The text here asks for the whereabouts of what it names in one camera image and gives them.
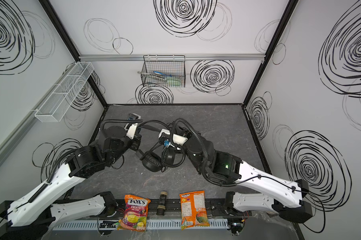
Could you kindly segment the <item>black blue headphones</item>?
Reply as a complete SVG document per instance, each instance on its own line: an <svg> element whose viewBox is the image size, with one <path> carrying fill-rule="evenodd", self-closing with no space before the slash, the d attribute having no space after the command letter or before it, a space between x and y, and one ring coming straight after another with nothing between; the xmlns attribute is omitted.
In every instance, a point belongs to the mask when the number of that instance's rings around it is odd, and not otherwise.
<svg viewBox="0 0 361 240"><path fill-rule="evenodd" d="M171 131L172 129L172 123L165 124L158 120L150 120L138 124L137 131L143 128L153 132L160 132L159 129L148 125L149 123L159 124L165 130ZM165 138L158 139L154 146L146 152L142 150L135 152L143 166L151 172L165 172L168 168L180 167L186 159L186 153L182 147L166 147L164 146L164 140Z"/></svg>

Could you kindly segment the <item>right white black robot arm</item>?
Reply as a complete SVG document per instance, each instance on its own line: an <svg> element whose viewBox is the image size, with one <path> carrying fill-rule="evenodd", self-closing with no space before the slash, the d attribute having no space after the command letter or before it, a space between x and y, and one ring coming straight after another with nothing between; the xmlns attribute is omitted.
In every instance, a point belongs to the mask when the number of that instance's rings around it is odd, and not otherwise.
<svg viewBox="0 0 361 240"><path fill-rule="evenodd" d="M255 194L228 192L226 209L234 212L263 211L282 219L305 224L315 214L305 197L315 197L305 180L289 181L261 171L239 157L217 151L183 118L176 119L169 130L171 147L180 149L197 172L222 188L245 187Z"/></svg>

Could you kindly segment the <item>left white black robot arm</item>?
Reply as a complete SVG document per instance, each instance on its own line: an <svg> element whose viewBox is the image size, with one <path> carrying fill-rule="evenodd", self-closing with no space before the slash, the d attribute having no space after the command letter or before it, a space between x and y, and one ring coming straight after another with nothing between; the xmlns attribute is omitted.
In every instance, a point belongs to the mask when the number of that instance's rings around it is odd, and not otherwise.
<svg viewBox="0 0 361 240"><path fill-rule="evenodd" d="M40 240L55 226L66 222L89 216L113 216L118 204L111 192L70 203L57 204L56 200L122 158L136 141L135 131L140 123L142 119L136 114L124 120L104 120L97 140L64 153L38 187L19 200L0 204L0 239Z"/></svg>

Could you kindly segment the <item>small dark bottle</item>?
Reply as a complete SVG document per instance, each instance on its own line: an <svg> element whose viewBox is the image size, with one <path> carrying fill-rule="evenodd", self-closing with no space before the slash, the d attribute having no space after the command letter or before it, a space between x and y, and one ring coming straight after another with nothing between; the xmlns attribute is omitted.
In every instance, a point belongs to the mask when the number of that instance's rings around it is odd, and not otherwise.
<svg viewBox="0 0 361 240"><path fill-rule="evenodd" d="M167 198L167 192L166 191L160 192L157 210L156 210L156 214L158 216L164 216L166 209L166 198Z"/></svg>

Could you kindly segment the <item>Fox's fruits candy bag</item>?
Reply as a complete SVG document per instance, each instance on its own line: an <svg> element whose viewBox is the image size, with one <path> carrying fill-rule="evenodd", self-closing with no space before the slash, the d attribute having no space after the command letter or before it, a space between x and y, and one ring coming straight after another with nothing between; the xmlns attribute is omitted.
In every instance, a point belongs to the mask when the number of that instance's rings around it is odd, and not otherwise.
<svg viewBox="0 0 361 240"><path fill-rule="evenodd" d="M124 216L119 220L119 229L137 232L146 231L146 221L148 216L148 205L150 199L145 199L135 195L125 195Z"/></svg>

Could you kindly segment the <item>orange snack bag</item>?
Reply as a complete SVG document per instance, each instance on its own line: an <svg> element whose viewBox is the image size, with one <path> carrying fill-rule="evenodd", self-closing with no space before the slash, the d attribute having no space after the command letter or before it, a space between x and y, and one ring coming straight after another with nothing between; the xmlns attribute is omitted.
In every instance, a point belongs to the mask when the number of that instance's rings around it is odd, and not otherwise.
<svg viewBox="0 0 361 240"><path fill-rule="evenodd" d="M181 230L210 226L205 203L205 191L183 193L179 197L182 213Z"/></svg>

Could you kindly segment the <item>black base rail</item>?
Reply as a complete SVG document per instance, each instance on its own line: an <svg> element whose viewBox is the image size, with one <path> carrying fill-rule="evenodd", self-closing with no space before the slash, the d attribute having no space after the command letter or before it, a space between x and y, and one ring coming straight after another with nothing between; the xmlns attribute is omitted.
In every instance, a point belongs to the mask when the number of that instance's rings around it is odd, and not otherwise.
<svg viewBox="0 0 361 240"><path fill-rule="evenodd" d="M123 216L123 211L125 209L125 202L123 199L115 200L118 204L118 208L114 214L114 218L121 218ZM251 211L246 211L245 213L229 210L224 206L225 199L205 199L205 205L207 213L210 217L223 217L223 218L235 218L239 219L242 217L252 217L253 213ZM181 202L179 199L166 199L165 203L165 215L170 213L180 213L181 212Z"/></svg>

